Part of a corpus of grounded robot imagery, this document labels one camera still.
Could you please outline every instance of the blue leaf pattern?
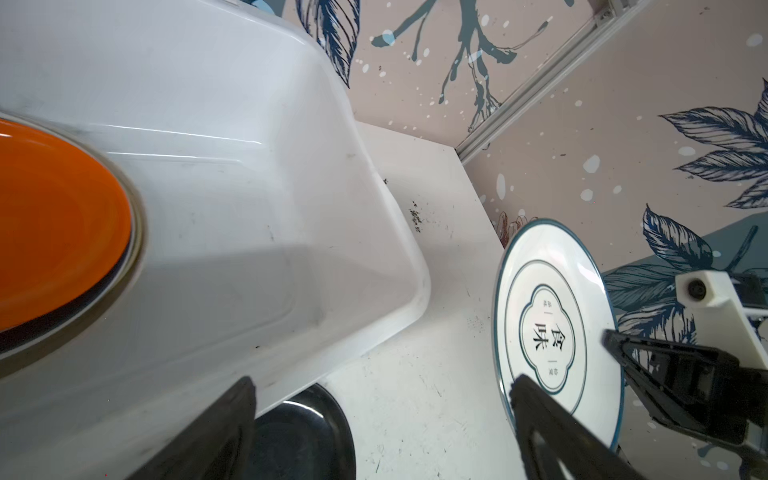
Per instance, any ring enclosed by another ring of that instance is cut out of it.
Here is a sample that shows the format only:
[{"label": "blue leaf pattern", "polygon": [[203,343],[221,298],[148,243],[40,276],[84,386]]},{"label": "blue leaf pattern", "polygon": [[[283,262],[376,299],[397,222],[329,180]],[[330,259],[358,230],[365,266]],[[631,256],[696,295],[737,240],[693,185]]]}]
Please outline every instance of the blue leaf pattern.
[{"label": "blue leaf pattern", "polygon": [[323,47],[349,87],[349,69],[360,33],[360,0],[296,0],[296,10],[306,33]]},{"label": "blue leaf pattern", "polygon": [[712,182],[753,180],[768,175],[768,154],[717,150],[678,167]]},{"label": "blue leaf pattern", "polygon": [[768,81],[765,78],[763,79],[763,96],[760,98],[760,103],[757,104],[755,118],[768,128]]},{"label": "blue leaf pattern", "polygon": [[686,137],[702,144],[756,154],[768,153],[768,131],[744,111],[704,107],[661,117]]},{"label": "blue leaf pattern", "polygon": [[619,332],[669,342],[695,343],[694,318],[677,300],[646,306],[623,315],[618,320]]},{"label": "blue leaf pattern", "polygon": [[747,188],[744,193],[741,194],[741,197],[727,204],[727,207],[768,207],[768,179],[763,178],[752,187]]},{"label": "blue leaf pattern", "polygon": [[705,107],[661,117],[688,138],[726,148],[710,152],[677,170],[713,182],[757,180],[726,206],[768,207],[765,184],[768,178],[768,81],[765,78],[755,115],[735,108]]},{"label": "blue leaf pattern", "polygon": [[657,257],[683,271],[712,267],[712,249],[703,238],[649,206],[643,215],[643,234]]},{"label": "blue leaf pattern", "polygon": [[631,311],[675,298],[674,277],[682,270],[665,265],[628,265],[603,280],[614,307]]}]

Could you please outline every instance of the white table surface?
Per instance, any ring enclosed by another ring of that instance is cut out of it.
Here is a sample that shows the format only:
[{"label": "white table surface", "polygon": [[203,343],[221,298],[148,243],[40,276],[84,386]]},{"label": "white table surface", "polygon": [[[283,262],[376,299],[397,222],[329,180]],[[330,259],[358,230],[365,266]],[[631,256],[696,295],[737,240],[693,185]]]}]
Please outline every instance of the white table surface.
[{"label": "white table surface", "polygon": [[357,478],[525,478],[493,365],[502,245],[452,148],[358,126],[403,214],[422,221],[432,298],[416,323],[320,381],[349,421]]}]

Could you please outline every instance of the wall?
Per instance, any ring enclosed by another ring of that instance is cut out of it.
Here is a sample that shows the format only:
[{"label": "wall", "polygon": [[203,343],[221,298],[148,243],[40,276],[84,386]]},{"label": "wall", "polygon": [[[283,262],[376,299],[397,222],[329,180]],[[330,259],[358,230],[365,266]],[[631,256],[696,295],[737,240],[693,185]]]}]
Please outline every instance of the wall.
[{"label": "wall", "polygon": [[588,0],[254,0],[253,5],[305,28],[326,49],[349,87],[357,120],[451,146],[594,14]]},{"label": "wall", "polygon": [[[766,18],[760,0],[654,0],[467,165],[497,227],[551,217],[581,238],[622,331],[695,342],[679,272],[768,280]],[[620,444],[648,478],[737,478],[734,454],[626,397]]]}]

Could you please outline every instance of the robotic arm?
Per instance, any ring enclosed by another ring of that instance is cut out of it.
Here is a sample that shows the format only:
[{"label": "robotic arm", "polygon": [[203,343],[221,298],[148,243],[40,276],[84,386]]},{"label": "robotic arm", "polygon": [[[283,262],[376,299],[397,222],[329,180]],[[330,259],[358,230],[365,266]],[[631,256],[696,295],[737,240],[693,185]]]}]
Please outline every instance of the robotic arm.
[{"label": "robotic arm", "polygon": [[[694,315],[696,345],[611,330],[603,345],[656,422],[737,453],[742,479],[768,479],[768,353],[757,334],[768,306],[760,279],[702,270],[677,276],[676,287]],[[575,478],[642,478],[528,377],[515,381],[510,401],[530,480],[567,478],[563,465]]]}]

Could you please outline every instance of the white paint splatter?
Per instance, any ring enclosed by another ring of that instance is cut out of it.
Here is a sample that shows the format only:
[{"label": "white paint splatter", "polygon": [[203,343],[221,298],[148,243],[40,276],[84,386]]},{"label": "white paint splatter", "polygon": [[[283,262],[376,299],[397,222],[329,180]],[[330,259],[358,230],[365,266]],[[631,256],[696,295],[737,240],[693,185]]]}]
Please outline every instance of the white paint splatter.
[{"label": "white paint splatter", "polygon": [[584,162],[584,169],[588,174],[593,174],[598,171],[598,168],[600,168],[600,157],[597,155],[592,155]]},{"label": "white paint splatter", "polygon": [[746,39],[747,47],[756,47],[761,43],[763,43],[763,36],[759,33],[753,33],[752,35],[749,36],[749,38]]},{"label": "white paint splatter", "polygon": [[477,60],[477,59],[478,59],[478,57],[479,57],[479,56],[481,56],[481,55],[482,55],[482,48],[480,48],[479,50],[477,50],[477,51],[476,51],[475,53],[473,53],[472,55],[469,55],[469,59],[467,60],[467,62],[468,62],[468,63],[472,63],[472,62],[474,62],[475,60]]},{"label": "white paint splatter", "polygon": [[496,177],[496,194],[499,200],[504,200],[504,196],[507,194],[507,184],[504,181],[504,174],[499,174]]},{"label": "white paint splatter", "polygon": [[382,32],[382,40],[387,43],[387,45],[394,45],[395,44],[395,34],[392,33],[392,30],[389,30],[388,28]]}]

